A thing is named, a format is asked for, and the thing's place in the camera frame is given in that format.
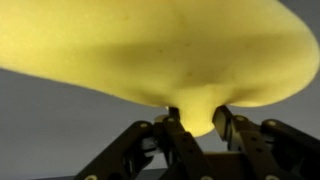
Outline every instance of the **screw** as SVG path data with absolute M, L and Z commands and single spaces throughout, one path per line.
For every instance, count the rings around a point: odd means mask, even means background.
M 266 176 L 266 180 L 280 180 L 280 178 L 274 175 L 268 175 Z
M 202 176 L 200 180 L 213 180 L 210 176 Z
M 141 124 L 140 124 L 140 127 L 146 128 L 146 127 L 148 127 L 148 124 L 147 124 L 147 123 L 141 123 Z
M 90 175 L 87 176 L 84 180 L 98 180 L 98 177 L 96 175 Z
M 244 120 L 246 120 L 246 118 L 243 117 L 243 116 L 236 116 L 236 119 L 237 119 L 238 121 L 244 121 Z
M 274 122 L 274 121 L 269 121 L 268 124 L 269 124 L 270 126 L 275 126 L 275 125 L 277 125 L 277 123 Z
M 174 122 L 175 119 L 174 118 L 168 118 L 168 122 Z

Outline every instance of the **inflated balloon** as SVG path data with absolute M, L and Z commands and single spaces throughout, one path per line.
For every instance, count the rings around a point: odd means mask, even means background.
M 319 48 L 276 0 L 0 0 L 0 67 L 177 107 L 201 136 L 217 106 L 305 88 Z

